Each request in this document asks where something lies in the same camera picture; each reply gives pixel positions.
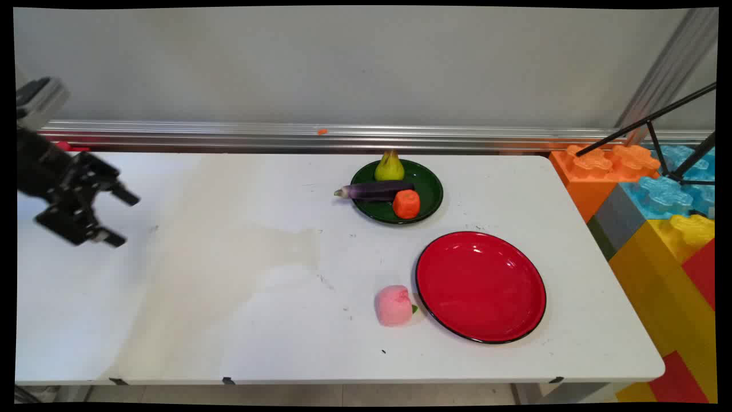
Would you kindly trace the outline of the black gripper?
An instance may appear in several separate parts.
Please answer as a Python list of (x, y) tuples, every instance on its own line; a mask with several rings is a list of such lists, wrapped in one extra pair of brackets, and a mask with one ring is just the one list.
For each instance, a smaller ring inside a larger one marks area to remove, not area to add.
[(120, 180), (120, 170), (90, 152), (70, 156), (52, 141), (29, 129), (17, 130), (17, 167), (19, 191), (45, 201), (47, 208), (35, 216), (37, 224), (45, 227), (72, 245), (87, 241), (106, 243), (115, 248), (126, 243), (126, 237), (103, 226), (90, 208), (60, 204), (64, 195), (57, 195), (58, 185), (77, 164), (77, 183), (84, 190), (109, 191), (128, 206), (139, 203)]

